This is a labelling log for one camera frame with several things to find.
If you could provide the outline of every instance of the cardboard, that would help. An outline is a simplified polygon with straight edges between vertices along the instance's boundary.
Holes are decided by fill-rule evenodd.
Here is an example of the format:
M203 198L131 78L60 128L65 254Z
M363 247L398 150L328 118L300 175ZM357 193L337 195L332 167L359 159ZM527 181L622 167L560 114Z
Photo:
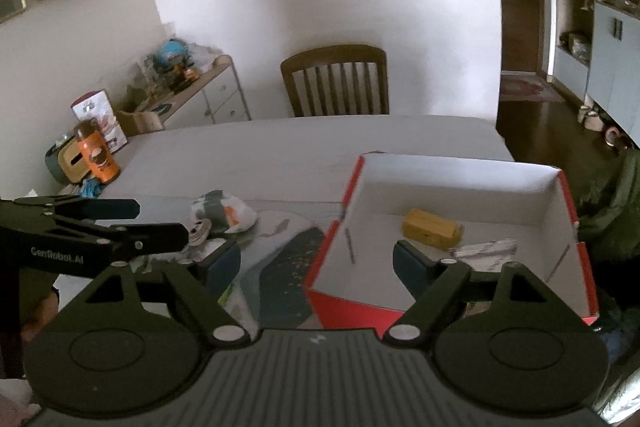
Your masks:
M326 328L373 327L382 334L414 299L396 277L392 253L412 208L462 223L460 246L513 238L525 264L586 322L598 315L577 216L559 169L436 156L361 156L305 280ZM443 251L413 243L434 260Z

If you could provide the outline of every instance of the cardboard box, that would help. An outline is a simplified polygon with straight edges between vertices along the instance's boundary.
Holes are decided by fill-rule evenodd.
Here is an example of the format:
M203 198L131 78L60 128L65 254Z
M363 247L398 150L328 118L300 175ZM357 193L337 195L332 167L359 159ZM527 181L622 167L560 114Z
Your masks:
M510 237L525 264L585 322L598 302L564 173L514 162L372 154L361 156L305 280L325 328L376 328L382 334L414 299L393 270L394 245L412 208L465 227L460 245ZM420 243L432 259L448 254Z

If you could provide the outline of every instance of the yellow block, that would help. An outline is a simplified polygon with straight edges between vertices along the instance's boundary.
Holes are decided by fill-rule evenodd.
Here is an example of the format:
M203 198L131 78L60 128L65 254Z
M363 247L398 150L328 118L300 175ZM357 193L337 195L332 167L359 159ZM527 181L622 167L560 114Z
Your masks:
M402 235L430 247L447 250L462 239L465 227L455 221L414 208L404 217Z

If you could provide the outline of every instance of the orange bottle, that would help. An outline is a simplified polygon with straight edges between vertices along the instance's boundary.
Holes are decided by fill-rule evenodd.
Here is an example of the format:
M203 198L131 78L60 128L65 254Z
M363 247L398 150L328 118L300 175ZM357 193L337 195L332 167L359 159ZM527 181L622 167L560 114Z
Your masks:
M89 121L76 126L76 139L82 157L100 183L109 184L120 175L120 167L113 159L100 130Z

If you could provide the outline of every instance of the wooden chair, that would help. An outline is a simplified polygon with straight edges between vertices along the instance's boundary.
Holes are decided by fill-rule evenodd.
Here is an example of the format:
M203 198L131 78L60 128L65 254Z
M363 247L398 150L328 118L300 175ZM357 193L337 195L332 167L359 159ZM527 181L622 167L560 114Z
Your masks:
M386 54L379 48L317 48L288 58L280 69L295 117L389 114Z

